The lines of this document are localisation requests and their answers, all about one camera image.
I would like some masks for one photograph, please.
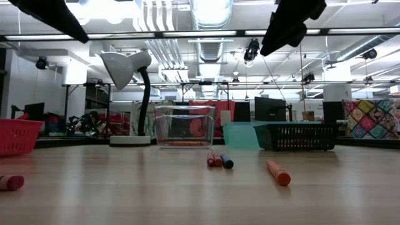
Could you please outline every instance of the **red basket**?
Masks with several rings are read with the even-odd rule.
[[[32,152],[43,122],[0,119],[0,157]]]

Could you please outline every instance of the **black basket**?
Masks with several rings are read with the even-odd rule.
[[[254,127],[260,147],[273,151],[332,150],[338,128],[337,124],[267,124]]]

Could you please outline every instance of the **table surface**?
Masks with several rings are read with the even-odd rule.
[[[336,146],[322,152],[74,146],[0,159],[25,186],[0,192],[0,224],[400,224],[400,151]],[[273,159],[292,176],[278,186]]]

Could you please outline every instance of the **lamp base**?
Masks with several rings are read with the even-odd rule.
[[[111,147],[141,147],[150,146],[151,138],[149,136],[111,136]]]

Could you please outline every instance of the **patchwork fabric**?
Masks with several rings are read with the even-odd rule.
[[[400,139],[400,101],[361,100],[343,103],[350,136],[361,139]]]

